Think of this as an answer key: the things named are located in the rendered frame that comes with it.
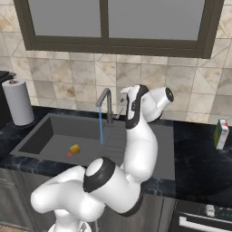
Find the white oven knob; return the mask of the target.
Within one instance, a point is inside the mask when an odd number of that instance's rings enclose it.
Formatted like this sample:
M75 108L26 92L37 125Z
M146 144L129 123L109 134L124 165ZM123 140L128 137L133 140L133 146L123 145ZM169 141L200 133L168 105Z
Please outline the white oven knob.
M206 205L206 214L209 217L214 217L215 216L215 208L213 205Z

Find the dark grey sink basin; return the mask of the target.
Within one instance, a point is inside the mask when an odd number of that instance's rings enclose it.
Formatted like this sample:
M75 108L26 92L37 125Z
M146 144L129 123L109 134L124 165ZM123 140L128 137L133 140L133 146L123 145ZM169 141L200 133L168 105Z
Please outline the dark grey sink basin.
M173 127L145 121L128 130L126 123L102 120L103 145L100 123L96 118L49 113L11 151L17 158L37 161L29 172L56 176L72 166L89 166L105 157L126 170L138 172L143 178L175 178ZM70 147L78 144L81 151L66 158Z

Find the grey wooden cabinet front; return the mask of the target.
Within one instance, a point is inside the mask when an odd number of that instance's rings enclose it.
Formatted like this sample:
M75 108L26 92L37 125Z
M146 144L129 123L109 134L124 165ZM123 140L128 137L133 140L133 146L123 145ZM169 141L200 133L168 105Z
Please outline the grey wooden cabinet front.
M169 232L176 199L144 194L138 211L123 217L106 208L98 232Z
M31 193L50 177L0 168L0 225L27 232L47 232L55 222L53 212L39 214Z

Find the yellow squash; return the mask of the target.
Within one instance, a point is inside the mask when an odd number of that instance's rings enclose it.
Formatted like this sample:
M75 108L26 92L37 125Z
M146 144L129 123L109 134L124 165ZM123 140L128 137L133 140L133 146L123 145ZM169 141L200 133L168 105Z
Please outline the yellow squash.
M72 154L78 154L81 151L81 147L78 144L74 144L70 147L70 152Z

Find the dark grey sink faucet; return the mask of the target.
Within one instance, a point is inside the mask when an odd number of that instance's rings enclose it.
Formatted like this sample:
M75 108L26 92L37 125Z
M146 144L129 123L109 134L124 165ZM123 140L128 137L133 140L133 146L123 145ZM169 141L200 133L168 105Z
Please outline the dark grey sink faucet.
M111 90L109 88L105 88L98 98L95 106L97 108L101 108L104 100L107 100L107 123L113 124L113 120L118 120L121 116L123 109L121 109L117 114L112 113L112 104L111 104Z

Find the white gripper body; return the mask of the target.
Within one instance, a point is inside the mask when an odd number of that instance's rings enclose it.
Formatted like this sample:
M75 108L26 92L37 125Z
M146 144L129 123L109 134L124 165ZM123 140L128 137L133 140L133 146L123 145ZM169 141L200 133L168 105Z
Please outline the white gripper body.
M133 86L130 86L130 87L126 87L126 88L123 88L121 89L121 94L122 95L127 95L128 92L132 89Z

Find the white paper towel roll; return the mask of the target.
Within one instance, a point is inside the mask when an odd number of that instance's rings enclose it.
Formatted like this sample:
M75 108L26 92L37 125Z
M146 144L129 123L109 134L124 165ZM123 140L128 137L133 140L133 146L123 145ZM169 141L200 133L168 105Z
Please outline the white paper towel roll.
M14 124L24 126L33 122L34 113L25 81L7 80L2 87Z

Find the dark framed window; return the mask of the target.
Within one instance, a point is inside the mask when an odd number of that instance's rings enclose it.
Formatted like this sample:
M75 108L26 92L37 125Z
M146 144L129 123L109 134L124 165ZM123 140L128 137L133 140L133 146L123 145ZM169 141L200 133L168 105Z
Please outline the dark framed window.
M225 0L14 0L28 51L212 54Z

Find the black oven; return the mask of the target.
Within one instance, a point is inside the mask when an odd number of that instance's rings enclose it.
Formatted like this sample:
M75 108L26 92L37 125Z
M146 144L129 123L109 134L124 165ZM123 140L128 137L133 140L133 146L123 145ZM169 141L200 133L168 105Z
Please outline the black oven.
M206 205L212 204L178 199L174 207L169 232L200 232L195 229L181 227L179 225L180 217L185 217L190 222L232 230L232 208L213 205L215 208L215 216L209 217L206 214Z

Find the green white red carton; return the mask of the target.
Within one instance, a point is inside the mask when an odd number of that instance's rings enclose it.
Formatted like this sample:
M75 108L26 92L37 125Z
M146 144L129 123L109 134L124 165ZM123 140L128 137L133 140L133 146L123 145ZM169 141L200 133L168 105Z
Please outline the green white red carton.
M217 150L222 150L226 144L229 127L225 119L217 121L217 127L214 132L214 143Z

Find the blue water stream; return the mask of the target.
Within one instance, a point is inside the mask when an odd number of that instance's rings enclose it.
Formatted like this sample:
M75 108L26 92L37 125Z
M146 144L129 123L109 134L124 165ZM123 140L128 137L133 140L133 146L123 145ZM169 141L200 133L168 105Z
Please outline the blue water stream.
M100 123L100 139L101 139L101 145L103 145L103 129L102 129L102 107L98 107L98 113L99 113L99 123Z

